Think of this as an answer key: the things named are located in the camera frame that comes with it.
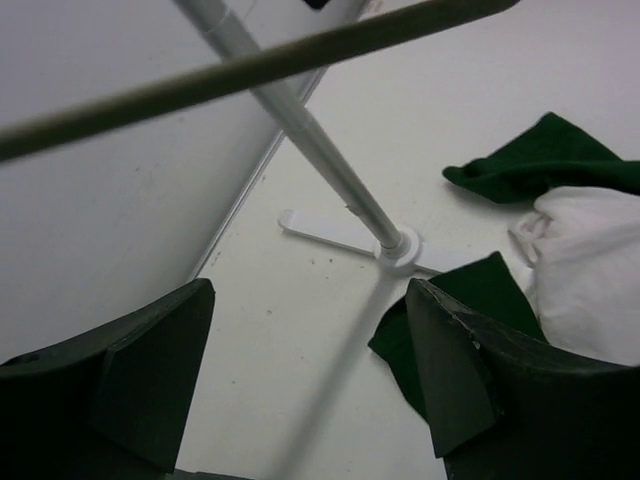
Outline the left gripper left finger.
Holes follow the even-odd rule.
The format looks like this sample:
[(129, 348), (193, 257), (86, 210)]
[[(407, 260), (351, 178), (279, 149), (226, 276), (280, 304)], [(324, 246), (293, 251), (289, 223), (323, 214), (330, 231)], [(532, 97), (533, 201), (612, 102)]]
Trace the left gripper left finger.
[(2, 478), (172, 475), (214, 304), (212, 283), (196, 279), (2, 363)]

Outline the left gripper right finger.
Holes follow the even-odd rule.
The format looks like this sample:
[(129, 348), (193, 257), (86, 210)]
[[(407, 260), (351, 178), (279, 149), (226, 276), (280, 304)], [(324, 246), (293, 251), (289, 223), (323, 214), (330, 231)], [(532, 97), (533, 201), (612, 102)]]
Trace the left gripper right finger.
[(406, 293), (436, 457), (451, 479), (635, 479), (639, 371), (481, 315), (426, 280)]

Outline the green and white t-shirt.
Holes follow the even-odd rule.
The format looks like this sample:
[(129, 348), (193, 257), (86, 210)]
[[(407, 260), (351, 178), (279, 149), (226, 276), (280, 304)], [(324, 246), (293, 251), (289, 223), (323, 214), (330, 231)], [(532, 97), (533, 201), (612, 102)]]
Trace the green and white t-shirt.
[(639, 164), (547, 113), (488, 156), (445, 168), (453, 185), (530, 205), (499, 254), (433, 278), (480, 314), (562, 350), (639, 363)]

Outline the wooden clothes hanger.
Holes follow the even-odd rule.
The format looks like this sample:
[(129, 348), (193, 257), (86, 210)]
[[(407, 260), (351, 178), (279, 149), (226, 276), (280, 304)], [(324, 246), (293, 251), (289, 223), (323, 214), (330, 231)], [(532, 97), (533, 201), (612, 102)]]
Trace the wooden clothes hanger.
[(511, 1), (423, 1), (256, 54), (41, 115), (2, 130), (1, 160), (13, 162), (394, 47), (501, 13), (513, 5)]

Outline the white and silver clothes rack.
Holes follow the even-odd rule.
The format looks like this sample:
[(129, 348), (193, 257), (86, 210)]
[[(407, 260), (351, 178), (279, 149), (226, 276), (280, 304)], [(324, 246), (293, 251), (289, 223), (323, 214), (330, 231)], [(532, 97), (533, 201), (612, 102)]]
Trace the white and silver clothes rack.
[[(239, 60), (261, 52), (225, 2), (185, 0), (176, 5), (223, 60)], [(479, 258), (473, 252), (428, 243), (412, 228), (396, 227), (286, 82), (253, 87), (251, 93), (362, 222), (356, 227), (289, 209), (278, 219), (284, 232), (371, 256), (382, 269), (402, 276), (417, 271), (447, 272)]]

